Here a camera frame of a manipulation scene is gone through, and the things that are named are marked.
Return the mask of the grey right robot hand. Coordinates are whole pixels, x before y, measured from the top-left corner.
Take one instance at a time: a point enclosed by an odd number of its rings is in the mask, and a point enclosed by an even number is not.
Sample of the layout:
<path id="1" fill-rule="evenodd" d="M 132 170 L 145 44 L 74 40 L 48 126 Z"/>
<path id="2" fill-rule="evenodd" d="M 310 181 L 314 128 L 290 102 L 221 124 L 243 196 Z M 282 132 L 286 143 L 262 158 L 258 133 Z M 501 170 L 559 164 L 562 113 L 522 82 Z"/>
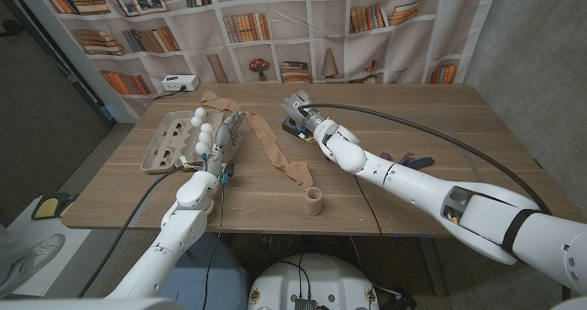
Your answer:
<path id="1" fill-rule="evenodd" d="M 298 126 L 304 126 L 310 132 L 314 132 L 326 118 L 315 107 L 308 107 L 313 103 L 314 100 L 309 94 L 300 90 L 286 97 L 282 102 L 282 108 Z"/>

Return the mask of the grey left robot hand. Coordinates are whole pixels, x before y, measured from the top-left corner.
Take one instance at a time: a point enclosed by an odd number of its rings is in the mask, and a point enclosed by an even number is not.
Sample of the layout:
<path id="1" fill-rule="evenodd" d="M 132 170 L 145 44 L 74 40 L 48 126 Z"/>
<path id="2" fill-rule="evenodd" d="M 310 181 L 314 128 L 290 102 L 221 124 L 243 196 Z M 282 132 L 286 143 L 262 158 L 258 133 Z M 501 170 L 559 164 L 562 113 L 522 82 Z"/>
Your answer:
<path id="1" fill-rule="evenodd" d="M 218 177 L 224 165 L 231 162 L 244 133 L 242 111 L 232 112 L 219 126 L 212 139 L 212 148 L 207 154 L 206 171 Z"/>

